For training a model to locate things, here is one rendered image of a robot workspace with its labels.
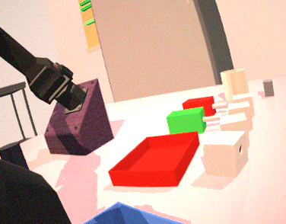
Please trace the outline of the dark grey cylinder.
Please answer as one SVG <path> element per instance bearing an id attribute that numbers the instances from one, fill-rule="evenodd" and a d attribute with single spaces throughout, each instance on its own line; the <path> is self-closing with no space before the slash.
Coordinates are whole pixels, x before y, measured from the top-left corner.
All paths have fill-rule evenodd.
<path id="1" fill-rule="evenodd" d="M 13 142 L 6 146 L 2 146 L 0 148 L 0 158 L 14 165 L 29 169 L 19 142 Z"/>

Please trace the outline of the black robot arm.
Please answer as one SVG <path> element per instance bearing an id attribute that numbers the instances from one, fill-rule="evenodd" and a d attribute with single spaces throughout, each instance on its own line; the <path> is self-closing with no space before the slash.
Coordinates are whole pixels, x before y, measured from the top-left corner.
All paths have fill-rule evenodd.
<path id="1" fill-rule="evenodd" d="M 11 35 L 0 28 L 0 57 L 25 75 L 29 89 L 41 101 L 58 101 L 65 107 L 64 114 L 82 109 L 88 88 L 80 89 L 72 82 L 74 73 L 63 64 L 35 57 Z"/>

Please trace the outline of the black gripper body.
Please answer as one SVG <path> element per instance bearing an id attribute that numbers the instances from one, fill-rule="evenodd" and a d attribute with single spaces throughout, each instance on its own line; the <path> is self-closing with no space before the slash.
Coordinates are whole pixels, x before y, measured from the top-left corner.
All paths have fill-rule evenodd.
<path id="1" fill-rule="evenodd" d="M 41 174 L 0 159 L 0 224 L 72 224 Z"/>

